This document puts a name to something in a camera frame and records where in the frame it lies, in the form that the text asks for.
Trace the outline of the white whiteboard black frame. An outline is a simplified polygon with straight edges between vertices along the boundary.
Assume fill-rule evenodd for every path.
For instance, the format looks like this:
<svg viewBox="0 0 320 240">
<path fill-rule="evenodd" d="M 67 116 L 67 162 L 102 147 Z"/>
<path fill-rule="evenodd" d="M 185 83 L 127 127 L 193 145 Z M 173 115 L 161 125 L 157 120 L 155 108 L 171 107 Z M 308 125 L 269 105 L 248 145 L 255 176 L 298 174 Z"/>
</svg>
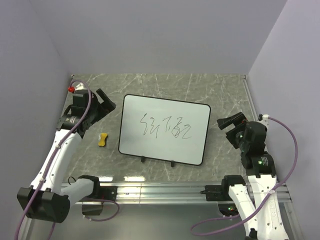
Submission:
<svg viewBox="0 0 320 240">
<path fill-rule="evenodd" d="M 211 107 L 151 96 L 123 98 L 118 151 L 123 155 L 200 166 Z"/>
</svg>

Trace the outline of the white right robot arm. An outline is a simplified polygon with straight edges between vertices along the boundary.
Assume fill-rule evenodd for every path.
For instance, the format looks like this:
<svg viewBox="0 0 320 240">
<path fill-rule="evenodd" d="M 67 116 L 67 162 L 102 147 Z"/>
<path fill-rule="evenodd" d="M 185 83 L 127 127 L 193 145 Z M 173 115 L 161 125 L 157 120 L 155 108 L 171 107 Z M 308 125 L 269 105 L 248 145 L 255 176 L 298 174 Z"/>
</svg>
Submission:
<svg viewBox="0 0 320 240">
<path fill-rule="evenodd" d="M 242 112 L 217 120 L 220 130 L 233 125 L 226 133 L 227 140 L 240 150 L 241 163 L 251 186 L 250 198 L 246 182 L 239 175 L 222 179 L 220 193 L 233 200 L 246 232 L 247 240 L 287 240 L 277 193 L 276 168 L 273 157 L 266 151 L 268 117 L 249 121 Z"/>
</svg>

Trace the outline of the yellow whiteboard eraser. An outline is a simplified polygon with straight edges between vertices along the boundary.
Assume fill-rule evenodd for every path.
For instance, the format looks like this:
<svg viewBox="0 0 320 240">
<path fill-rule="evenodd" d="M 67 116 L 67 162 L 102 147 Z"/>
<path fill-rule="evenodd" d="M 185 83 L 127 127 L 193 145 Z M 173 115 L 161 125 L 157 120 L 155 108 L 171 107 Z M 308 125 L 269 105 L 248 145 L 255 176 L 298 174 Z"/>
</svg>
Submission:
<svg viewBox="0 0 320 240">
<path fill-rule="evenodd" d="M 99 147 L 105 147 L 107 145 L 108 140 L 108 134 L 107 133 L 100 133 L 98 137 L 98 146 Z"/>
</svg>

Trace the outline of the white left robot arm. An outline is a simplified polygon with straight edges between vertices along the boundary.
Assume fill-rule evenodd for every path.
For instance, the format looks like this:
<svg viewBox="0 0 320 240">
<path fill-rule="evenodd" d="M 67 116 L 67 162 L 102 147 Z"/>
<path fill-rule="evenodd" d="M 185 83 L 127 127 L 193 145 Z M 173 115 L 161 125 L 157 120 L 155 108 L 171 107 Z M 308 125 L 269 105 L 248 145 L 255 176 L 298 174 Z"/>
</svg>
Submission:
<svg viewBox="0 0 320 240">
<path fill-rule="evenodd" d="M 71 206 L 83 199 L 115 200 L 116 190 L 103 189 L 97 176 L 81 175 L 69 186 L 62 186 L 70 160 L 85 132 L 116 108 L 102 89 L 89 92 L 79 84 L 70 87 L 70 91 L 72 104 L 58 121 L 52 147 L 42 168 L 30 186 L 20 188 L 17 193 L 17 200 L 29 219 L 62 223 Z"/>
</svg>

